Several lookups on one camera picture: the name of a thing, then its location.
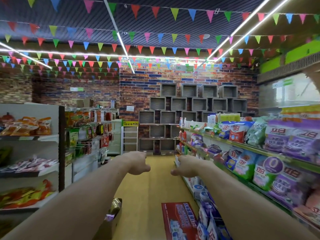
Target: aisle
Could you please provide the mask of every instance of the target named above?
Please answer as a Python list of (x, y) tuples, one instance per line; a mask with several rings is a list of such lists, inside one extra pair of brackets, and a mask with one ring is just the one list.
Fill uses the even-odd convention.
[(199, 208), (181, 177), (171, 176), (174, 156), (148, 156), (149, 173), (127, 175), (115, 196), (123, 199), (113, 240), (166, 240), (161, 203), (189, 202)]

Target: purple package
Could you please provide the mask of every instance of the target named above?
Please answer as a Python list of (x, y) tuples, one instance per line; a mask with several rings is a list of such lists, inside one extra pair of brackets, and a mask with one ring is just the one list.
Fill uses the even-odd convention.
[(303, 205), (317, 175), (285, 164), (284, 170), (273, 181), (268, 195), (290, 209)]
[(289, 140), (293, 128), (293, 122), (270, 120), (266, 127), (264, 149), (274, 152), (282, 152)]
[(283, 152), (290, 157), (317, 163), (320, 152), (320, 122), (303, 120), (301, 123), (294, 123), (294, 127)]

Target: snack bag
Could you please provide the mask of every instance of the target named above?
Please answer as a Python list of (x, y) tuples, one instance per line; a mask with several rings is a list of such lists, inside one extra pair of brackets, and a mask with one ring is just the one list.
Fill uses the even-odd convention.
[(304, 204), (315, 179), (316, 174), (284, 164), (284, 170), (273, 181), (268, 195), (293, 209)]
[(230, 127), (229, 140), (244, 143), (245, 135), (254, 123), (251, 121), (236, 122)]
[(258, 157), (259, 154), (257, 153), (244, 150), (235, 163), (233, 170), (234, 174), (244, 178), (247, 181), (251, 181), (254, 176), (254, 167)]
[(226, 140), (229, 139), (230, 129), (233, 124), (234, 124), (234, 122), (222, 121), (222, 129), (219, 134), (219, 137), (221, 137), (222, 139), (226, 139)]
[(290, 157), (317, 163), (320, 152), (320, 122), (303, 120), (301, 123), (294, 123), (294, 127), (283, 152)]
[(37, 135), (51, 135), (51, 117), (38, 120), (38, 125)]
[(265, 191), (272, 188), (272, 183), (284, 169), (284, 163), (277, 157), (259, 155), (254, 167), (252, 182)]
[(229, 150), (228, 157), (225, 162), (226, 167), (231, 171), (233, 171), (235, 168), (236, 162), (242, 153), (243, 153), (243, 149), (232, 146)]
[(201, 135), (198, 134), (192, 134), (191, 135), (191, 146), (193, 147), (203, 147), (203, 138)]
[(265, 149), (279, 153), (282, 152), (293, 128), (293, 122), (270, 120), (266, 127)]
[(267, 124), (268, 123), (264, 119), (258, 117), (244, 137), (245, 144), (262, 148), (262, 145), (266, 140)]

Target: hand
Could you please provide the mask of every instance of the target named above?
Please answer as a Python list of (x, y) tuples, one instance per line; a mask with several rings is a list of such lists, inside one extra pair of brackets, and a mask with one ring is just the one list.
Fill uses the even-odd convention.
[(187, 178), (193, 178), (198, 176), (197, 167), (200, 160), (194, 156), (185, 155), (178, 158), (180, 166), (171, 170), (173, 176), (183, 176)]
[(128, 173), (132, 175), (139, 175), (144, 172), (149, 172), (151, 170), (150, 165), (146, 164), (145, 152), (128, 152), (121, 155), (121, 157), (128, 162), (129, 169)]

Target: forearm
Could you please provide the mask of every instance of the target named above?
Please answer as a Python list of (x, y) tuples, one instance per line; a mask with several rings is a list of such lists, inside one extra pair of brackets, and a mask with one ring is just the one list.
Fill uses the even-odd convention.
[(200, 161), (196, 170), (234, 240), (317, 239), (302, 224), (212, 162)]
[(116, 157), (59, 193), (3, 240), (92, 239), (128, 170), (128, 161)]

